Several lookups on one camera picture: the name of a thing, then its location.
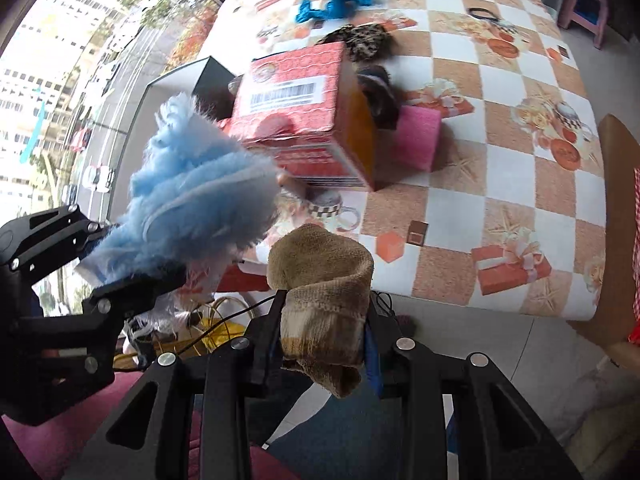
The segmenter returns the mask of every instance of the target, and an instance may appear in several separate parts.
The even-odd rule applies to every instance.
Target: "barcode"
[[[251,106],[267,103],[269,101],[277,101],[289,97],[297,97],[303,95],[312,95],[316,89],[316,83],[306,85],[289,86],[286,88],[278,88],[263,94],[253,94],[251,96]]]

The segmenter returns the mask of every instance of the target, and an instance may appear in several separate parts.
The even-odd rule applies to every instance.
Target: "silver bolt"
[[[486,355],[481,353],[473,354],[471,356],[470,361],[473,366],[479,366],[479,367],[484,367],[489,364],[489,358]]]
[[[165,352],[164,354],[160,354],[158,358],[158,364],[160,366],[171,366],[175,363],[175,354],[171,352]]]
[[[107,298],[101,298],[100,300],[98,300],[98,312],[100,312],[100,314],[108,314],[110,310],[111,301],[109,301]]]
[[[231,340],[231,348],[234,350],[244,350],[249,346],[249,343],[249,339],[244,336],[235,337]]]
[[[413,350],[415,348],[415,341],[410,337],[401,337],[396,341],[396,346],[401,350]]]
[[[98,371],[98,360],[95,357],[89,356],[84,360],[84,369],[87,373],[95,374]]]

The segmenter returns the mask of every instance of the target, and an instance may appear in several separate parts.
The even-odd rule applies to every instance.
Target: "street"
[[[116,169],[127,133],[146,86],[164,69],[168,56],[180,38],[184,25],[173,22],[163,29],[144,28],[120,53],[120,67],[110,84],[84,152],[84,168],[109,166]],[[78,205],[93,220],[103,221],[109,206],[109,193],[89,190],[78,184]]]

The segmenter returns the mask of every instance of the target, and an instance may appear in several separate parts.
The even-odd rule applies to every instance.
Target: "printed gift box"
[[[483,296],[526,285],[551,274],[551,264],[540,251],[535,233],[521,230],[503,245],[471,249]]]
[[[374,125],[343,43],[252,62],[229,134],[310,186],[372,189]]]

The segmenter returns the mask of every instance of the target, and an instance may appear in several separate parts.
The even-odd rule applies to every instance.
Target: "plastic stool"
[[[591,22],[584,15],[578,14],[576,11],[576,5],[578,0],[564,0],[560,9],[560,15],[558,16],[558,25],[562,28],[568,28],[571,22],[575,22],[578,25],[583,26],[587,30],[593,32],[596,37],[593,40],[593,44],[596,48],[602,48],[602,40],[604,38],[604,28],[607,25],[607,19],[609,17],[609,4],[607,0],[597,0],[600,3],[600,10],[596,23]]]

